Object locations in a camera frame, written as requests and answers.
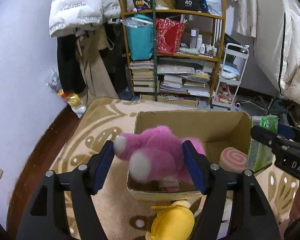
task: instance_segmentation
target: red patterned bag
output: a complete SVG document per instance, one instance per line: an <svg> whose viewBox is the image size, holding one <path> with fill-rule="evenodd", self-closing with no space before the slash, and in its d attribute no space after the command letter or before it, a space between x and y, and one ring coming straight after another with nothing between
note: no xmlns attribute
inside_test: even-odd
<svg viewBox="0 0 300 240"><path fill-rule="evenodd" d="M157 52L175 54L179 49L186 24L157 18L155 25L157 28Z"/></svg>

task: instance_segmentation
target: white rolling cart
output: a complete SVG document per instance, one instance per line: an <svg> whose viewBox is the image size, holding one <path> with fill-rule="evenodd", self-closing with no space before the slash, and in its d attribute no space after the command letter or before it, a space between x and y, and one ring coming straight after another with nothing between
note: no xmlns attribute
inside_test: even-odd
<svg viewBox="0 0 300 240"><path fill-rule="evenodd" d="M218 72L218 84L217 84L217 87L215 88L215 94L214 94L214 96L212 98L210 108L213 108L213 106L222 106L222 107L228 107L228 110L230 110L230 106L234 105L234 100L236 98L238 88L239 88L239 86L241 84L242 76L244 75L244 71L245 71L245 68L246 68L247 60L248 60L248 57L249 57L249 52L248 52L248 54L244 54L244 53L232 50L232 49L228 49L229 46L235 46L235 47L239 47L240 49L245 49L246 50L245 47L243 47L241 45L234 44L234 43L228 43L226 45L225 55L223 57L223 63L221 65L221 70ZM226 79L226 78L221 77L221 73L222 73L223 68L225 66L225 63L226 63L226 55L227 54L230 54L230 55L233 55L233 56L236 56L236 57L240 57L240 58L243 58L245 60L245 64L244 64L244 67L242 69L242 72L241 72L241 74L240 74L239 77L237 76L236 80L234 80L234 79ZM217 93L218 93L218 87L220 85L220 82L226 83L227 85L231 85L231 86L236 86L237 87L236 91L235 91L235 94L233 96L231 96L232 99L231 99L231 103L229 103L229 104L228 103L223 103L223 102L216 101L216 96L217 96Z"/></svg>

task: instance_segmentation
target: pink plush toy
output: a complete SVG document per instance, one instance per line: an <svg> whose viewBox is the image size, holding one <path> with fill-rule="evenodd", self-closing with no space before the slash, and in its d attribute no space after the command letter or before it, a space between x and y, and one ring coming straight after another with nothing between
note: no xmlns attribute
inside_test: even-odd
<svg viewBox="0 0 300 240"><path fill-rule="evenodd" d="M174 179L193 184L184 164L182 143L190 140L200 154L205 154L198 139L180 140L167 126L145 130L141 134L122 133L114 140L114 153L129 161L129 174L137 182Z"/></svg>

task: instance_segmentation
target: floor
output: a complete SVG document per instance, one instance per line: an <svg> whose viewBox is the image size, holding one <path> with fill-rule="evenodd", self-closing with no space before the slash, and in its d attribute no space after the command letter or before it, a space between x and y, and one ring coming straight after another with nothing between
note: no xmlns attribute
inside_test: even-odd
<svg viewBox="0 0 300 240"><path fill-rule="evenodd" d="M252 99L238 96L238 100ZM205 101L200 101L198 109L212 110ZM214 106L213 110L227 111L226 108ZM240 108L231 107L231 111L245 111L249 115L263 115L263 111L249 104ZM37 184L45 172L50 168L61 148L71 137L76 129L79 119L68 106L56 119L53 125L47 130L45 137L38 143L34 153L31 155L28 165L22 172L15 187L15 193L11 200L11 208L7 219L7 232L16 239L19 223L28 200L34 192Z"/></svg>

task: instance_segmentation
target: white wall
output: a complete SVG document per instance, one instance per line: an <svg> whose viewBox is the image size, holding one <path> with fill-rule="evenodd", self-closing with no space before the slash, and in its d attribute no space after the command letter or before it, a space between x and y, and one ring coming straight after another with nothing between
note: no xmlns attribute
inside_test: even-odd
<svg viewBox="0 0 300 240"><path fill-rule="evenodd" d="M272 85L263 71L258 67L253 54L254 38L243 36L234 29L234 15L236 14L238 3L227 0L227 16L226 16L226 33L231 35L242 45L250 45L250 55L247 62L246 70L242 78L241 87L251 89L260 93L274 96L277 89Z"/></svg>
<svg viewBox="0 0 300 240"><path fill-rule="evenodd" d="M49 36L51 0L0 0L0 223L5 228L13 187L65 103L44 80L57 67Z"/></svg>

